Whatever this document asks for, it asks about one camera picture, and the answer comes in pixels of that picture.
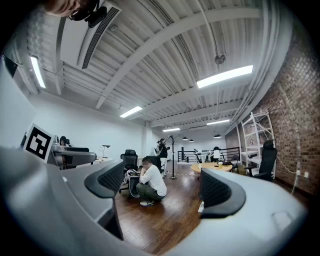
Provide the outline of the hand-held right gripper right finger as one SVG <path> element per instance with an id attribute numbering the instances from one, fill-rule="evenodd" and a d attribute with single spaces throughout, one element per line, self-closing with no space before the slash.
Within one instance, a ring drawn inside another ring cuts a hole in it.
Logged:
<path id="1" fill-rule="evenodd" d="M 258 178 L 203 168 L 199 225 L 169 256 L 275 256 L 308 211 L 282 187 Z"/>

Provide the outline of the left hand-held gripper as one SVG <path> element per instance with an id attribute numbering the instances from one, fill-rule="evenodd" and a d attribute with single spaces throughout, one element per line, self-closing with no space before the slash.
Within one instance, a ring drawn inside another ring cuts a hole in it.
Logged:
<path id="1" fill-rule="evenodd" d="M 25 133 L 20 147 L 39 157 L 44 163 L 55 165 L 60 169 L 92 165 L 97 160 L 96 153 L 87 147 L 72 147 L 66 137 L 51 135 L 36 124 L 32 124 Z"/>

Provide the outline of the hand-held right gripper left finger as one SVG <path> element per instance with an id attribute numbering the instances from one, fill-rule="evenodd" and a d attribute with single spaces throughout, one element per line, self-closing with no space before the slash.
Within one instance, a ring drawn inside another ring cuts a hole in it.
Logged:
<path id="1" fill-rule="evenodd" d="M 116 215 L 112 198 L 87 197 L 93 217 L 59 169 L 21 149 L 0 149 L 0 193 L 19 228 L 50 256 L 141 256 L 104 228 Z"/>

